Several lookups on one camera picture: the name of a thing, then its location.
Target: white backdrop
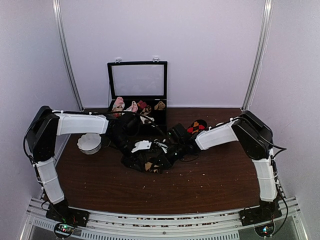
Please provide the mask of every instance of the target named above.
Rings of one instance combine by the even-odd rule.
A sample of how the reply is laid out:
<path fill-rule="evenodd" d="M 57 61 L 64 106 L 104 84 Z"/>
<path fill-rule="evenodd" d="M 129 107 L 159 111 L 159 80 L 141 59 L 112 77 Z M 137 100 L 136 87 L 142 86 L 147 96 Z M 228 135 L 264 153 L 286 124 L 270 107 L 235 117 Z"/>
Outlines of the white backdrop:
<path fill-rule="evenodd" d="M 250 110 L 287 148 L 277 156 L 287 197 L 296 196 L 310 239 L 320 222 L 320 4 L 275 1 L 270 38 Z"/>
<path fill-rule="evenodd" d="M 84 107 L 108 106 L 106 63 L 168 61 L 171 107 L 240 107 L 257 51 L 264 0 L 62 0 Z"/>
<path fill-rule="evenodd" d="M 0 0 L 0 239 L 19 239 L 40 185 L 23 151 L 42 105 L 77 110 L 64 65 L 52 1 Z M 56 141 L 57 151 L 65 136 Z"/>

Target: brown tabletop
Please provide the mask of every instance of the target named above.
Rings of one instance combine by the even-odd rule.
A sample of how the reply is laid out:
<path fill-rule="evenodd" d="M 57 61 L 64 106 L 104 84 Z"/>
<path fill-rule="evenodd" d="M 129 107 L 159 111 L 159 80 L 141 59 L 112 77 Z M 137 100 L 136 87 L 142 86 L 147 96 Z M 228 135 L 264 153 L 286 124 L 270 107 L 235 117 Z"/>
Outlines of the brown tabletop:
<path fill-rule="evenodd" d="M 214 126 L 240 113 L 235 108 L 167 111 L 168 127 L 177 123 L 188 127 L 196 119 Z M 121 153 L 113 148 L 85 155 L 77 147 L 79 137 L 70 137 L 56 167 L 72 207 L 127 214 L 187 214 L 259 204 L 254 165 L 238 142 L 212 147 L 195 161 L 177 161 L 163 174 L 154 174 L 124 167 Z"/>

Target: black wire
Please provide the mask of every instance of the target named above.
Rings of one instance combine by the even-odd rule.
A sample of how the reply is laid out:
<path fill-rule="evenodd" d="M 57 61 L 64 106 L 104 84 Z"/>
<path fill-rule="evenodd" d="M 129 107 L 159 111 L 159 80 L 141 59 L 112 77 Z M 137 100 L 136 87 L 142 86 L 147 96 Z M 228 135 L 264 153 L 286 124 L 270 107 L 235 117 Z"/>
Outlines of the black wire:
<path fill-rule="evenodd" d="M 32 155 L 28 154 L 27 149 L 26 149 L 26 140 L 27 140 L 27 135 L 30 132 L 30 130 L 40 121 L 42 121 L 44 118 L 39 118 L 38 120 L 34 121 L 33 123 L 31 123 L 31 125 L 29 126 L 29 128 L 26 130 L 24 137 L 23 137 L 23 151 L 24 154 L 29 158 L 31 164 L 34 164 L 34 158 L 32 157 Z"/>
<path fill-rule="evenodd" d="M 281 153 L 281 152 L 283 152 L 283 151 L 285 151 L 285 150 L 287 150 L 287 149 L 281 149 L 281 150 L 278 151 L 275 155 L 273 155 L 271 158 L 272 158 L 272 159 L 275 159 L 276 156 L 277 156 L 279 153 Z"/>
<path fill-rule="evenodd" d="M 44 204 L 47 203 L 47 202 L 48 202 L 48 200 L 44 201 L 44 202 L 41 204 L 41 208 L 42 208 L 43 210 L 46 210 L 46 211 L 47 211 L 47 209 L 44 209 Z"/>
<path fill-rule="evenodd" d="M 275 234 L 275 230 L 276 230 L 276 223 L 275 223 L 275 219 L 272 217 L 271 218 L 271 220 L 272 220 L 272 224 L 273 224 L 273 232 L 272 232 L 272 236 Z"/>
<path fill-rule="evenodd" d="M 194 161 L 194 160 L 197 160 L 197 159 L 198 159 L 198 157 L 199 157 L 199 155 L 197 155 L 194 159 L 187 160 L 187 161 L 184 161 L 184 160 L 180 159 L 180 162 L 183 162 L 183 163 L 192 162 L 192 161 Z"/>
<path fill-rule="evenodd" d="M 277 231 L 275 231 L 275 233 L 273 233 L 273 234 L 272 234 L 272 236 L 276 235 L 276 234 L 281 230 L 281 228 L 285 225 L 285 222 L 286 222 L 286 220 L 287 220 L 287 218 L 288 218 L 288 213 L 289 213 L 288 204 L 287 204 L 287 202 L 286 202 L 285 198 L 282 196 L 282 194 L 281 194 L 281 192 L 280 192 L 279 187 L 277 187 L 277 191 L 278 191 L 278 194 L 280 195 L 280 198 L 282 199 L 282 201 L 283 201 L 283 203 L 284 203 L 284 205 L 285 205 L 285 208 L 286 208 L 286 214 L 285 214 L 285 218 L 284 218 L 284 220 L 283 220 L 283 222 L 282 222 L 281 226 L 278 228 L 278 230 L 277 230 Z"/>
<path fill-rule="evenodd" d="M 271 146 L 277 148 L 277 149 L 281 149 L 283 151 L 287 150 L 286 147 L 283 147 L 283 146 L 278 146 L 278 145 L 275 145 L 274 143 L 272 142 L 269 142 L 267 139 L 265 139 L 262 135 L 259 134 L 259 137 L 262 138 L 262 140 L 264 140 L 265 142 L 267 142 L 268 144 L 270 144 Z"/>
<path fill-rule="evenodd" d="M 62 220 L 66 220 L 66 218 L 64 217 L 64 216 L 62 216 L 61 215 L 61 213 L 59 213 L 57 210 L 56 210 L 56 208 L 54 207 L 54 205 L 50 202 L 50 201 L 48 201 L 49 202 L 49 204 L 51 205 L 51 208 L 62 218 Z"/>
<path fill-rule="evenodd" d="M 139 133 L 139 131 L 140 131 L 140 127 L 141 127 L 141 122 L 138 124 L 138 128 L 137 128 L 136 133 L 135 133 L 135 134 L 133 134 L 133 135 L 129 135 L 129 134 L 128 134 L 128 136 L 129 136 L 129 137 L 135 137 L 135 136 L 137 136 L 137 135 L 138 135 L 138 133 Z"/>

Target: cable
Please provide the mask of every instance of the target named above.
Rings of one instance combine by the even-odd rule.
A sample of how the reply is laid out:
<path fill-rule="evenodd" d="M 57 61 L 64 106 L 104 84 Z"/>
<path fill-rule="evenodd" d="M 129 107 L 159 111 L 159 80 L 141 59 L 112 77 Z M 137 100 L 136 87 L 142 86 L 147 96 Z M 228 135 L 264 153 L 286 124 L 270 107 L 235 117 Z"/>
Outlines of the cable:
<path fill-rule="evenodd" d="M 135 134 L 133 134 L 133 135 L 129 135 L 129 134 L 128 134 L 128 136 L 129 136 L 129 137 L 135 137 L 135 136 L 137 136 L 137 135 L 138 135 L 138 133 L 140 132 L 140 126 L 141 126 L 141 122 L 138 124 L 138 128 L 137 128 L 136 133 L 135 133 Z"/>
<path fill-rule="evenodd" d="M 191 159 L 191 160 L 187 160 L 187 161 L 184 161 L 184 160 L 182 160 L 182 159 L 179 159 L 179 160 L 180 160 L 180 162 L 188 163 L 188 162 L 192 162 L 192 161 L 194 161 L 194 160 L 197 160 L 198 157 L 199 157 L 199 155 L 196 155 L 196 157 L 195 157 L 194 159 Z"/>
<path fill-rule="evenodd" d="M 59 213 L 56 208 L 54 207 L 54 205 L 49 201 L 49 204 L 51 205 L 51 208 L 62 218 L 62 220 L 66 220 L 66 218 L 64 216 L 61 215 L 61 213 Z"/>
<path fill-rule="evenodd" d="M 34 164 L 34 158 L 32 157 L 32 155 L 28 154 L 27 149 L 26 149 L 26 140 L 27 140 L 27 135 L 30 132 L 30 130 L 40 121 L 42 121 L 44 118 L 39 118 L 38 120 L 34 121 L 33 123 L 31 123 L 31 125 L 29 126 L 29 128 L 26 130 L 24 137 L 23 137 L 23 151 L 24 154 L 29 158 L 31 164 Z"/>
<path fill-rule="evenodd" d="M 48 209 L 44 209 L 44 204 L 47 203 L 47 202 L 48 202 L 48 200 L 45 200 L 43 203 L 41 203 L 41 208 L 42 208 L 43 210 L 46 210 L 46 211 L 47 211 Z"/>
<path fill-rule="evenodd" d="M 272 231 L 272 233 L 270 235 L 273 236 L 275 234 L 275 231 L 276 231 L 275 215 L 271 216 L 271 220 L 272 220 L 272 224 L 273 224 L 273 231 Z"/>
<path fill-rule="evenodd" d="M 289 214 L 288 204 L 287 204 L 287 202 L 286 202 L 285 198 L 282 196 L 282 194 L 281 194 L 281 192 L 280 192 L 280 189 L 279 189 L 278 185 L 277 185 L 277 191 L 278 191 L 278 194 L 280 195 L 280 198 L 282 199 L 282 201 L 283 201 L 283 203 L 284 203 L 284 205 L 285 205 L 285 208 L 286 208 L 286 214 L 285 214 L 285 218 L 284 218 L 284 220 L 283 220 L 283 222 L 282 222 L 281 226 L 278 228 L 278 230 L 277 230 L 277 231 L 275 231 L 275 233 L 273 233 L 273 234 L 272 234 L 272 236 L 276 235 L 276 234 L 281 230 L 281 228 L 285 225 L 285 222 L 286 222 L 286 220 L 287 220 L 287 218 L 288 218 L 288 214 Z"/>
<path fill-rule="evenodd" d="M 277 156 L 279 153 L 281 153 L 281 152 L 283 152 L 283 151 L 285 151 L 285 150 L 287 150 L 287 149 L 281 149 L 281 150 L 278 151 L 275 155 L 273 155 L 271 158 L 272 158 L 272 159 L 275 159 L 276 156 Z"/>

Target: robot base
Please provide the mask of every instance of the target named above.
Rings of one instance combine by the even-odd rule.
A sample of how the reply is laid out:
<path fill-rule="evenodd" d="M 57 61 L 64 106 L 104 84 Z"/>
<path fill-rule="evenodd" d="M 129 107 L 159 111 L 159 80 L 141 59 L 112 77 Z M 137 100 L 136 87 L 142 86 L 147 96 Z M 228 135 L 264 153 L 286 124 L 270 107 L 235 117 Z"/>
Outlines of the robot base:
<path fill-rule="evenodd" d="M 62 217 L 52 208 L 51 205 L 49 205 L 48 210 L 46 212 L 45 217 L 48 219 L 52 219 L 58 222 L 64 222 L 66 224 L 72 225 L 72 226 L 79 226 L 79 227 L 86 227 L 87 222 L 89 219 L 89 212 L 73 209 L 68 207 L 68 211 L 70 213 L 70 216 L 74 216 L 74 219 L 71 217 L 69 219 L 66 219 L 65 221 L 62 219 Z"/>
<path fill-rule="evenodd" d="M 255 207 L 255 208 L 248 208 L 241 210 L 239 212 L 240 220 L 242 223 L 242 226 L 248 226 L 248 225 L 256 225 L 260 224 L 262 222 L 270 221 L 271 213 L 268 214 L 262 214 L 265 212 L 265 208 L 262 208 L 261 206 Z M 282 216 L 281 210 L 279 210 L 279 207 L 272 211 L 273 219 L 280 218 Z"/>

